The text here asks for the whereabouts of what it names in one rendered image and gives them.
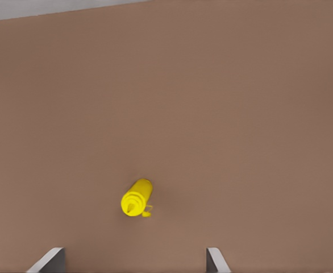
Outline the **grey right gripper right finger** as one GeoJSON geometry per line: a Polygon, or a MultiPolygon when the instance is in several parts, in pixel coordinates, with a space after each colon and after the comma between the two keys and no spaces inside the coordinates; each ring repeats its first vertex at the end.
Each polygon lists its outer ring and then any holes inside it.
{"type": "Polygon", "coordinates": [[[232,273],[222,252],[217,247],[206,248],[206,273],[232,273]]]}

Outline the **yellow sauce squeeze bottle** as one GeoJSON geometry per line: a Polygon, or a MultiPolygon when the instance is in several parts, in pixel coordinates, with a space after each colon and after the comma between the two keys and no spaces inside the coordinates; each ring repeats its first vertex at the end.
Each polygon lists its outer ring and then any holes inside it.
{"type": "Polygon", "coordinates": [[[150,180],[139,179],[134,182],[121,199],[123,213],[129,217],[150,217],[153,206],[149,205],[148,201],[152,192],[153,185],[150,180]]]}

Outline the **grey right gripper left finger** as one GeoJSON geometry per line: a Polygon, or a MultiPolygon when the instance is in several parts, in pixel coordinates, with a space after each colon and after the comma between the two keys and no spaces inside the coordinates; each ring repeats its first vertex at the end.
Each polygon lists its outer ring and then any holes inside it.
{"type": "Polygon", "coordinates": [[[65,273],[65,249],[50,249],[26,273],[65,273]]]}

